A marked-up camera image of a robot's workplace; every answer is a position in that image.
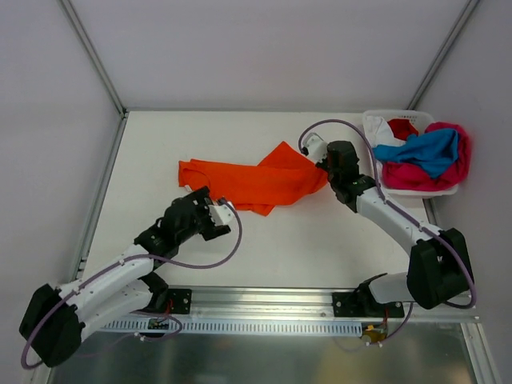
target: clothing pile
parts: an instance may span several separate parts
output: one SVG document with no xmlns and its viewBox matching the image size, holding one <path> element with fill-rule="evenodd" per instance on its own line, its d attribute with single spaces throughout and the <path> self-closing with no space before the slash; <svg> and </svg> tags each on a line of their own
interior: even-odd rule
<svg viewBox="0 0 512 384">
<path fill-rule="evenodd" d="M 471 143 L 459 125 L 435 122 L 419 134 L 408 119 L 367 116 L 364 130 L 389 188 L 446 190 L 468 175 Z"/>
</svg>

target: orange towel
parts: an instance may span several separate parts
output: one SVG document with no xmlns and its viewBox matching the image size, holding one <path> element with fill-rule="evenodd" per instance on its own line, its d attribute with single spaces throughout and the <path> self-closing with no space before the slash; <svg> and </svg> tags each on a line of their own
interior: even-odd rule
<svg viewBox="0 0 512 384">
<path fill-rule="evenodd" d="M 257 166 L 191 159 L 179 162 L 178 182 L 197 190 L 210 188 L 212 199 L 226 197 L 237 210 L 267 216 L 327 184 L 327 173 L 282 142 Z"/>
</svg>

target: white tabletop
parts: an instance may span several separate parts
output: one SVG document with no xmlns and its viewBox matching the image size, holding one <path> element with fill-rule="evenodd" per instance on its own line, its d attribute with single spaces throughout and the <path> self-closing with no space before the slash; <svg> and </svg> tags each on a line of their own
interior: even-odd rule
<svg viewBox="0 0 512 384">
<path fill-rule="evenodd" d="M 85 274 L 111 261 L 162 216 L 178 187 L 178 160 L 198 158 L 256 165 L 281 141 L 293 148 L 300 133 L 325 118 L 361 124 L 360 114 L 282 112 L 131 112 L 106 192 Z M 369 171 L 362 140 L 349 128 L 317 128 L 326 140 L 351 140 L 363 173 Z M 400 203 L 426 219 L 420 198 Z M 383 230 L 336 200 L 328 187 L 269 216 L 241 212 L 244 237 L 238 253 L 212 270 L 165 265 L 158 273 L 171 285 L 351 288 L 382 272 L 407 269 L 408 255 Z M 209 264 L 224 258 L 232 232 L 180 247 L 176 260 Z"/>
</svg>

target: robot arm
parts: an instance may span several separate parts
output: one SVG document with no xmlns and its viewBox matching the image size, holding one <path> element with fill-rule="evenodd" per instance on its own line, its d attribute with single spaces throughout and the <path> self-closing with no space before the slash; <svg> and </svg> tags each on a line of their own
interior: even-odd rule
<svg viewBox="0 0 512 384">
<path fill-rule="evenodd" d="M 327 143 L 317 134 L 309 134 L 302 152 L 328 173 L 340 202 L 380 226 L 410 256 L 407 272 L 372 278 L 360 285 L 358 294 L 369 294 L 376 307 L 416 301 L 431 309 L 468 290 L 466 276 L 446 247 L 447 243 L 457 252 L 473 280 L 466 241 L 458 230 L 441 230 L 424 222 L 383 193 L 375 180 L 359 173 L 351 142 Z"/>
<path fill-rule="evenodd" d="M 234 217 L 226 202 L 212 202 L 203 187 L 174 200 L 162 218 L 142 232 L 125 252 L 104 267 L 93 281 L 79 279 L 60 287 L 46 284 L 35 291 L 20 325 L 28 341 L 45 315 L 63 299 L 31 346 L 49 367 L 67 360 L 93 332 L 135 310 L 163 313 L 168 285 L 154 271 L 178 253 L 186 240 L 200 234 L 205 240 L 228 234 Z M 156 255 L 161 260 L 145 258 Z"/>
</svg>

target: white basket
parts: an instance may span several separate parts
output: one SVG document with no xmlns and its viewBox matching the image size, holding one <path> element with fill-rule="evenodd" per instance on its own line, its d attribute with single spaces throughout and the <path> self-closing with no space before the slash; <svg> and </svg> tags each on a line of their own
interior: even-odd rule
<svg viewBox="0 0 512 384">
<path fill-rule="evenodd" d="M 387 122 L 394 118 L 406 118 L 410 123 L 418 130 L 420 134 L 423 134 L 426 128 L 434 122 L 434 118 L 426 112 L 417 112 L 416 110 L 367 110 L 362 114 L 362 124 L 365 124 L 365 120 L 369 116 L 379 116 L 384 118 Z M 412 196 L 416 198 L 433 198 L 435 196 L 443 196 L 444 194 L 454 194 L 458 190 L 458 186 L 452 186 L 447 190 L 438 190 L 435 192 L 429 192 L 424 190 L 393 190 L 386 188 L 382 183 L 382 174 L 379 172 L 378 179 L 382 184 L 382 188 L 386 190 L 388 194 L 394 194 L 399 196 Z"/>
</svg>

